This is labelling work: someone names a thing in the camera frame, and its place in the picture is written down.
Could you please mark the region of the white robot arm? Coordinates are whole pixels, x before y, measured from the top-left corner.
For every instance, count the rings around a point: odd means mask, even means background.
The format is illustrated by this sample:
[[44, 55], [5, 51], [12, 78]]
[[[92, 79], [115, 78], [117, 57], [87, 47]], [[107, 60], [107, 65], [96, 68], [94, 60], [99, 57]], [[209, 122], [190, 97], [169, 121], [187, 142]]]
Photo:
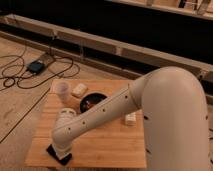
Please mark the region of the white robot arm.
[[205, 92], [179, 67], [154, 70], [77, 117], [60, 114], [47, 152], [65, 165], [75, 138], [138, 110], [144, 115], [148, 171], [210, 171]]

